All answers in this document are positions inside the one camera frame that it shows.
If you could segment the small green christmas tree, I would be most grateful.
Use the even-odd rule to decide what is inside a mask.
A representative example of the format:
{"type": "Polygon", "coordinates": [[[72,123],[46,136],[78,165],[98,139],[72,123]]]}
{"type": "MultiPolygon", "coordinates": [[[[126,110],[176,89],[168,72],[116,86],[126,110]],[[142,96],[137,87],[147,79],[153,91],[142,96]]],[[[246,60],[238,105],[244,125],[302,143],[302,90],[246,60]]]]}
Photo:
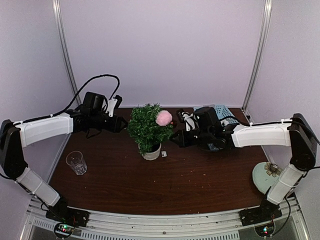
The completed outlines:
{"type": "Polygon", "coordinates": [[[164,109],[158,103],[148,103],[136,106],[131,111],[126,130],[138,145],[141,155],[152,152],[153,146],[169,140],[173,134],[171,123],[166,126],[156,123],[156,117],[162,110],[164,109]]]}

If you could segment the pink pompom ornament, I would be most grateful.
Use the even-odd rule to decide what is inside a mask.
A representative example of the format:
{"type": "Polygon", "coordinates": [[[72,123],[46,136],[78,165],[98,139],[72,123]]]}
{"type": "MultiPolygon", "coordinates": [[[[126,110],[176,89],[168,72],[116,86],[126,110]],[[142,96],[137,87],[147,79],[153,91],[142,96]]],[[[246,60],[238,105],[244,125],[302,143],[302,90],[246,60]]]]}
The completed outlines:
{"type": "Polygon", "coordinates": [[[155,122],[159,126],[164,127],[164,126],[167,126],[168,124],[170,124],[172,122],[172,120],[173,120],[173,117],[170,112],[168,112],[167,110],[161,110],[158,113],[155,122]]]}

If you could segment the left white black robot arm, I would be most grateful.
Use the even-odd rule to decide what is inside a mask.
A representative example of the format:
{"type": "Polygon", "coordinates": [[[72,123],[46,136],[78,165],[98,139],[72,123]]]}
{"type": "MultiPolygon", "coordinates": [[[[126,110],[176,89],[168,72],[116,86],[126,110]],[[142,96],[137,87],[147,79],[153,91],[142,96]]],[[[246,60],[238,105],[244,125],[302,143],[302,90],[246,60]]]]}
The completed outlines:
{"type": "Polygon", "coordinates": [[[85,94],[84,102],[76,109],[38,117],[34,120],[12,122],[9,119],[0,128],[0,165],[4,174],[30,194],[36,196],[61,222],[72,218],[67,200],[28,166],[23,149],[29,145],[60,135],[89,133],[91,129],[119,133],[127,121],[115,115],[122,97],[111,99],[93,92],[85,94]]]}

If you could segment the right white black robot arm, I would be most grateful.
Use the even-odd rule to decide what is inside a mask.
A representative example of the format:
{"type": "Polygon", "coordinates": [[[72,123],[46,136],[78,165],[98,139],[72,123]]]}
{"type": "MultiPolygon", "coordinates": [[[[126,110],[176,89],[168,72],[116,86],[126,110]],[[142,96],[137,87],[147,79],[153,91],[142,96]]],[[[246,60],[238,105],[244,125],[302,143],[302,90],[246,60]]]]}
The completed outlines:
{"type": "Polygon", "coordinates": [[[213,107],[204,106],[188,113],[179,109],[178,120],[185,125],[170,140],[181,148],[213,145],[217,150],[251,146],[291,148],[291,159],[279,179],[267,190],[265,203],[256,210],[259,220],[268,220],[276,207],[306,174],[316,167],[319,140],[300,113],[273,122],[245,123],[235,116],[219,117],[213,107]]]}

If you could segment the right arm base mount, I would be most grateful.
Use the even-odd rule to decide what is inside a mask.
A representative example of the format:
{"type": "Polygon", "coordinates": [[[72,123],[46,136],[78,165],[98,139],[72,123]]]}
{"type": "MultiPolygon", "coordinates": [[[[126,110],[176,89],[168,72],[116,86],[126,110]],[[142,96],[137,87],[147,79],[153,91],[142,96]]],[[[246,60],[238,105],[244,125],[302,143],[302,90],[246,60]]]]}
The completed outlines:
{"type": "Polygon", "coordinates": [[[262,207],[246,208],[239,212],[243,227],[254,226],[255,233],[262,238],[271,237],[276,230],[275,219],[282,216],[281,210],[263,209],[262,207]]]}

